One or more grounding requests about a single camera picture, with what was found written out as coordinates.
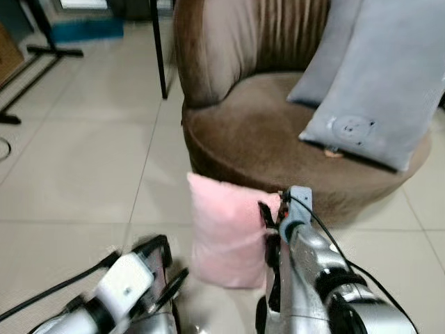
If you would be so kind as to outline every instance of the light blue pillow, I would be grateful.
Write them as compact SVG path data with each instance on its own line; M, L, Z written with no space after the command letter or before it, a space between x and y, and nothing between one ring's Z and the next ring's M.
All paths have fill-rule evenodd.
M334 81L349 45L362 0L332 0L320 45L288 102L318 107Z
M300 139L407 170L444 73L444 0L364 0L334 83Z

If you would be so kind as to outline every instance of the tiled floor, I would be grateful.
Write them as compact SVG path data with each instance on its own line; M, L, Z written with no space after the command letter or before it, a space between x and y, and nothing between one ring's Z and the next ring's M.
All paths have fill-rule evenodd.
M174 256L189 259L190 165L177 75L162 101L150 26L129 26L124 40L86 50L85 59L64 60L14 108L21 126L0 126L13 145L0 163L0 312L146 234L167 234ZM402 189L334 231L428 334L445 332L443 111L432 140L428 162ZM0 333L27 332L98 278L5 321ZM261 295L189 278L184 331L253 333Z

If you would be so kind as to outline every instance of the pink pillow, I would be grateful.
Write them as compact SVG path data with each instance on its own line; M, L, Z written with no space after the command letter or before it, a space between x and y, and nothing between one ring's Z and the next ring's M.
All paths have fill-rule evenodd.
M230 288L261 287L265 278L264 235L258 201L276 219L280 196L189 173L194 240L191 271L201 280Z

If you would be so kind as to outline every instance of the blue mat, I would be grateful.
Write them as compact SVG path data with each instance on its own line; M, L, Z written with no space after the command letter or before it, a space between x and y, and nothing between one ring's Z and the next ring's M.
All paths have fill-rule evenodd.
M121 19L86 19L82 21L60 22L52 26L55 43L122 38L124 22Z

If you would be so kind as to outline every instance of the pillow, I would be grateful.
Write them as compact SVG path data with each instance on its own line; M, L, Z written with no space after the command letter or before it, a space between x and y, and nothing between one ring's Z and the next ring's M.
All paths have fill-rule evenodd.
M444 0L364 0L343 63L300 139L405 171L444 92Z
M280 196L188 174L192 194L194 239L191 272L228 288L257 288L265 280L266 228L258 201L275 219Z
M332 0L315 56L287 97L288 102L318 107L340 68L362 0Z

